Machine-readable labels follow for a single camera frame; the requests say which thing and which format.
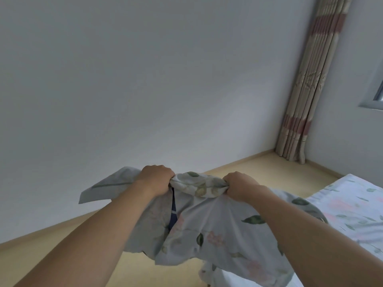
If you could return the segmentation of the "person's left hand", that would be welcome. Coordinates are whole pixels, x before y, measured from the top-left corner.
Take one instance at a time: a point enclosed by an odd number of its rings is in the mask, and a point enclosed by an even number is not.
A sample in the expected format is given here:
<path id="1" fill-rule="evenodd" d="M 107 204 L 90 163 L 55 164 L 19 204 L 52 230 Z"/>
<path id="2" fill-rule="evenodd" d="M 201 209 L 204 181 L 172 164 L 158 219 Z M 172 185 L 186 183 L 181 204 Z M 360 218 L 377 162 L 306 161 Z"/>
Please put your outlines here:
<path id="1" fill-rule="evenodd" d="M 170 183 L 164 184 L 159 181 L 159 166 L 164 165 L 147 165 L 135 178 L 134 184 L 138 185 L 150 198 L 164 195 L 169 190 Z"/>

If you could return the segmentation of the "person's right hand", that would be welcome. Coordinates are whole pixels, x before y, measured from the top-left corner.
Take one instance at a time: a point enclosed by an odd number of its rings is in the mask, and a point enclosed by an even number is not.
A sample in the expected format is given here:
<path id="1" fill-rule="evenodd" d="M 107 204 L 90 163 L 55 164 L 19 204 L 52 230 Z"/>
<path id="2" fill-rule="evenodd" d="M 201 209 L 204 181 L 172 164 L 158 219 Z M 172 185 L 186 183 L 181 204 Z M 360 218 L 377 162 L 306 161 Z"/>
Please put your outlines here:
<path id="1" fill-rule="evenodd" d="M 257 194 L 264 189 L 262 185 L 256 182 L 255 179 L 247 174 L 240 172 L 233 172 L 237 174 L 236 177 L 236 191 L 235 196 L 229 196 L 231 199 L 238 202 L 245 202 L 252 204 Z"/>

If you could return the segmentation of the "floral pillowcase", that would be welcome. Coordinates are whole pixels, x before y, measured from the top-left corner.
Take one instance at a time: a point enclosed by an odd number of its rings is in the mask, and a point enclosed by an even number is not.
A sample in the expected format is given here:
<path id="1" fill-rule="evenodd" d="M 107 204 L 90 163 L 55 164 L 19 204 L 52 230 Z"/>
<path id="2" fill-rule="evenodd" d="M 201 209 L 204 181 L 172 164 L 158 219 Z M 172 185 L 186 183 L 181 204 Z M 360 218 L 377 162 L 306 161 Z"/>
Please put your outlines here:
<path id="1" fill-rule="evenodd" d="M 168 232 L 172 190 L 178 221 Z M 288 287 L 294 270 L 270 227 L 249 204 L 229 198 L 225 180 L 176 174 L 166 194 L 154 198 L 138 219 L 124 251 L 144 253 L 156 265 L 198 258 L 208 287 Z"/>

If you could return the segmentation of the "person's left forearm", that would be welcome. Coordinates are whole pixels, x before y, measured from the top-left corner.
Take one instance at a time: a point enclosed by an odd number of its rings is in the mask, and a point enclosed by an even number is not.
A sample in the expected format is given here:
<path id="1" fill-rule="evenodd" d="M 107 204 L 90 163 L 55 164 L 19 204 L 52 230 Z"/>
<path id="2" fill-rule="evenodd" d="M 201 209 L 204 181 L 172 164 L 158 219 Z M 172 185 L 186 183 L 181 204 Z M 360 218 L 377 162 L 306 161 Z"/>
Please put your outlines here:
<path id="1" fill-rule="evenodd" d="M 132 184 L 53 248 L 14 287 L 106 287 L 154 193 Z"/>

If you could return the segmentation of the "person's right forearm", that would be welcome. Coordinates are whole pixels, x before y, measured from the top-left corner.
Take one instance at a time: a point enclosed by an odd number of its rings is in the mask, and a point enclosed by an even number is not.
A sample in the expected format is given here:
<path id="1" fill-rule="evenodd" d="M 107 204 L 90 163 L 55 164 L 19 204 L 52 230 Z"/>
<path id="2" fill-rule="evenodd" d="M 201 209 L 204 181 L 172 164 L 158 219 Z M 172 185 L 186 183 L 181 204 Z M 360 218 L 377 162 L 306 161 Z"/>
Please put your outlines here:
<path id="1" fill-rule="evenodd" d="M 244 200 L 270 227 L 304 287 L 383 287 L 383 261 L 268 188 L 247 189 Z"/>

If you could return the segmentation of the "dark blue pillow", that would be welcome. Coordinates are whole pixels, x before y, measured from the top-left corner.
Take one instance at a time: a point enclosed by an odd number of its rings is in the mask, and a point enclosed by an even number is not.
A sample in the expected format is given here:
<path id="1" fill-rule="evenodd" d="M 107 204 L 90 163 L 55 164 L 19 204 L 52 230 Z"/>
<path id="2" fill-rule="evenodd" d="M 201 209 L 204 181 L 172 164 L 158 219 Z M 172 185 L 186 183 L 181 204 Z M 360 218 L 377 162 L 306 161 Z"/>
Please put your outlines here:
<path id="1" fill-rule="evenodd" d="M 170 233 L 176 222 L 178 221 L 177 210 L 176 210 L 176 202 L 175 202 L 175 191 L 174 188 L 172 190 L 172 208 L 171 208 L 171 216 L 168 224 L 168 232 Z"/>

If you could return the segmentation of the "bed with floral sheet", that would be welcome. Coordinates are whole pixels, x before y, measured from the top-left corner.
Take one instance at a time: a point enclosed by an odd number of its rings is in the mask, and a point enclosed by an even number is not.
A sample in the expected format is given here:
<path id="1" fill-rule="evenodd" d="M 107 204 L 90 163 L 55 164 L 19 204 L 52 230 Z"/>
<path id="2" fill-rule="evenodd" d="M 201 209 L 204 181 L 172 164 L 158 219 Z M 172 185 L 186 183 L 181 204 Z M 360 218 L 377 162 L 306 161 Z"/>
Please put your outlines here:
<path id="1" fill-rule="evenodd" d="M 273 192 L 383 261 L 383 188 L 348 174 L 308 198 Z"/>

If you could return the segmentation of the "beige striped curtain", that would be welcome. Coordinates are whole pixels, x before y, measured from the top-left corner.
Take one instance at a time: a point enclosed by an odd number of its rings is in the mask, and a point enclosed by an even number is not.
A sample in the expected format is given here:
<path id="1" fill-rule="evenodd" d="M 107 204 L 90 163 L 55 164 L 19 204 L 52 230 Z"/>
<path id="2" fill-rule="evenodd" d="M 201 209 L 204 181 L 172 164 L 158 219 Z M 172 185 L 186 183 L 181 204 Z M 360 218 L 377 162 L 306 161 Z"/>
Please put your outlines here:
<path id="1" fill-rule="evenodd" d="M 319 0 L 275 152 L 305 164 L 305 145 L 352 0 Z"/>

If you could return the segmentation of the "window frame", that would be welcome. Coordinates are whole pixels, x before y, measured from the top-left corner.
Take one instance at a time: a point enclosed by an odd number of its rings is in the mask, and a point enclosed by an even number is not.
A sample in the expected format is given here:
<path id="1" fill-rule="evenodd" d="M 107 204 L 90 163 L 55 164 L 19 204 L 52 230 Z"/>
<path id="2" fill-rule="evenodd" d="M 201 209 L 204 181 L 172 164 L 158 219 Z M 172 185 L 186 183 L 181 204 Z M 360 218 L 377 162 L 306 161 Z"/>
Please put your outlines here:
<path id="1" fill-rule="evenodd" d="M 365 96 L 358 107 L 383 112 L 383 66 L 379 67 L 371 76 Z"/>

